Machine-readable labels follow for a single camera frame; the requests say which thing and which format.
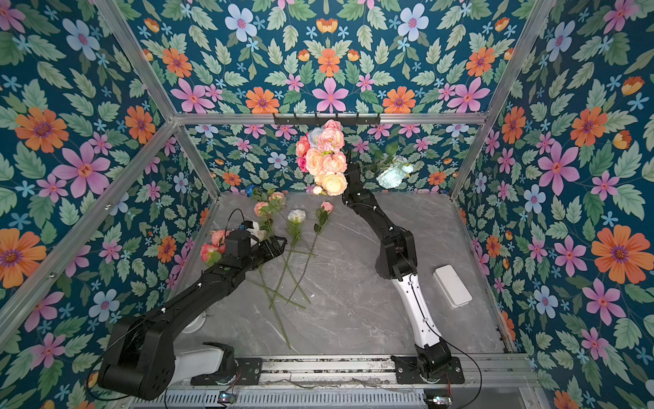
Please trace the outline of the cream peony bunch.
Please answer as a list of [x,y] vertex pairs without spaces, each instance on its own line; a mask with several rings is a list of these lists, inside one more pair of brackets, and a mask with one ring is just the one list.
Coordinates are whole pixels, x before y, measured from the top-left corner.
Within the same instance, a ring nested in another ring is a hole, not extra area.
[[313,194],[339,196],[347,189],[347,179],[343,173],[326,172],[316,175]]

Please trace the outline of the white flower spray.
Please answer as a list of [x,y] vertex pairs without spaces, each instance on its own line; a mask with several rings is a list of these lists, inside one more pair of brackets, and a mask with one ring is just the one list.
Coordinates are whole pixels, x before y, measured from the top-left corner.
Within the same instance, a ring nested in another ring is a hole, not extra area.
[[382,189],[399,187],[416,170],[416,166],[401,154],[397,142],[385,148],[371,149],[364,162],[364,177]]

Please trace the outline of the large pink peony bunch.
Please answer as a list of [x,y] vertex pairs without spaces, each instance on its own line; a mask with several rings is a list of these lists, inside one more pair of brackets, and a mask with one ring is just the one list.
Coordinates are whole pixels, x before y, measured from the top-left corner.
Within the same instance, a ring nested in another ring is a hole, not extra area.
[[345,136],[342,125],[330,120],[322,127],[316,128],[308,134],[311,148],[317,148],[323,155],[322,169],[319,174],[326,172],[344,173],[347,170],[347,159],[343,153]]

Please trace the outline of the cream pink large rose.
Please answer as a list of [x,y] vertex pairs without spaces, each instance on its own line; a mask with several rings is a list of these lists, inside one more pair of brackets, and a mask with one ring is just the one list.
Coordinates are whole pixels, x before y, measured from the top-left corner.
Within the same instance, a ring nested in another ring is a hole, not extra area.
[[306,168],[312,176],[318,175],[322,169],[324,155],[317,148],[310,148],[306,155]]

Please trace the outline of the hot pink rose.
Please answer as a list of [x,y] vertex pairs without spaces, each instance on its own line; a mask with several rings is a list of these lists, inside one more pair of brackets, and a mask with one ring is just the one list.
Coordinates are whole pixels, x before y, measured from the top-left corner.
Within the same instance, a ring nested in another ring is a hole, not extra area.
[[296,158],[296,164],[298,166],[298,169],[302,173],[308,173],[309,172],[308,167],[307,167],[307,157],[306,156],[298,156]]

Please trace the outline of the coral pink rose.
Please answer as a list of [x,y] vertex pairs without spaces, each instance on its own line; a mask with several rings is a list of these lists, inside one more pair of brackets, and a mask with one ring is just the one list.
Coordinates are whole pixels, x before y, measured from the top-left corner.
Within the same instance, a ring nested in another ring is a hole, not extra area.
[[302,136],[300,140],[296,143],[296,157],[297,158],[305,157],[310,148],[311,148],[311,144],[308,141],[308,137]]

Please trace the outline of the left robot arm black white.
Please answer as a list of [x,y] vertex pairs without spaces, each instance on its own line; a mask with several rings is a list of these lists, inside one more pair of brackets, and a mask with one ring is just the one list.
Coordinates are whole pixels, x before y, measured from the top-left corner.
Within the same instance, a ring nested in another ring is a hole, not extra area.
[[219,371],[225,347],[204,346],[176,354],[175,339],[207,308],[231,295],[248,272],[284,254],[287,240],[259,240],[246,229],[230,233],[220,262],[159,308],[124,317],[112,329],[102,357],[98,385],[105,390],[153,400],[172,384]]

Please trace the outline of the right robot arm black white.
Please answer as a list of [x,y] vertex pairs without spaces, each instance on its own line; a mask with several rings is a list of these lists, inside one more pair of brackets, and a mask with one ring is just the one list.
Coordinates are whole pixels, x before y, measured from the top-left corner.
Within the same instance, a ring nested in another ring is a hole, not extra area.
[[446,374],[452,356],[422,294],[415,238],[411,231],[391,221],[373,192],[364,186],[360,173],[359,164],[347,165],[342,203],[365,220],[380,241],[376,272],[398,291],[414,333],[417,371],[425,381],[434,383]]

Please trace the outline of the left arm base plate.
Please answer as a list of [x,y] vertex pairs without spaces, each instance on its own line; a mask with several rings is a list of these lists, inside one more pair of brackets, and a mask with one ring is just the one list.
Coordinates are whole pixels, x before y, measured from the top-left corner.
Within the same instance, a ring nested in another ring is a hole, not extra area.
[[262,375],[263,359],[229,357],[219,369],[210,374],[191,379],[193,386],[253,386],[258,385]]

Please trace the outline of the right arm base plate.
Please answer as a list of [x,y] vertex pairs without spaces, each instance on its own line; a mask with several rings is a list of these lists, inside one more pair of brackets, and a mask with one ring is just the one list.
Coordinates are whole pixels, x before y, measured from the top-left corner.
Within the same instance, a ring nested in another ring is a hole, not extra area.
[[446,362],[427,361],[419,356],[392,355],[398,384],[464,384],[461,361],[452,357]]

